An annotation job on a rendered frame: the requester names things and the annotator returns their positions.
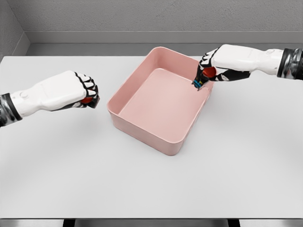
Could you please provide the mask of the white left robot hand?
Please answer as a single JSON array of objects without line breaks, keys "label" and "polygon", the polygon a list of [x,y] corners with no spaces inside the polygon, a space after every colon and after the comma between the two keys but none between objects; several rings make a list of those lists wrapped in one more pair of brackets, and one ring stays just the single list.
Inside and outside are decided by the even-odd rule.
[{"label": "white left robot hand", "polygon": [[[71,70],[47,78],[39,86],[45,93],[41,103],[43,110],[57,111],[87,106],[95,109],[100,101],[94,79]],[[92,102],[82,104],[80,101],[85,97],[93,97]]]}]

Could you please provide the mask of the pink rectangular basket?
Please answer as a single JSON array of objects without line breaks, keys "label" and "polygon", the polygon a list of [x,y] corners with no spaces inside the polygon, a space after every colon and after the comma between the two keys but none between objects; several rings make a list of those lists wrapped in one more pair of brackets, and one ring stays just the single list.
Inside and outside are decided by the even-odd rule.
[{"label": "pink rectangular basket", "polygon": [[165,47],[152,49],[109,99],[113,125],[168,156],[177,154],[214,86],[192,85],[198,64]]}]

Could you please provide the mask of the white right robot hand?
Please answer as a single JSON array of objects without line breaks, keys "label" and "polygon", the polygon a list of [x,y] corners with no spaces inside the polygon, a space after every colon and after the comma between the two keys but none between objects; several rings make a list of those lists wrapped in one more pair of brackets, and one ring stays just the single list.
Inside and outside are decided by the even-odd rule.
[{"label": "white right robot hand", "polygon": [[249,47],[223,44],[205,53],[198,67],[215,67],[216,76],[209,81],[236,81],[247,79],[257,67],[256,54]]}]

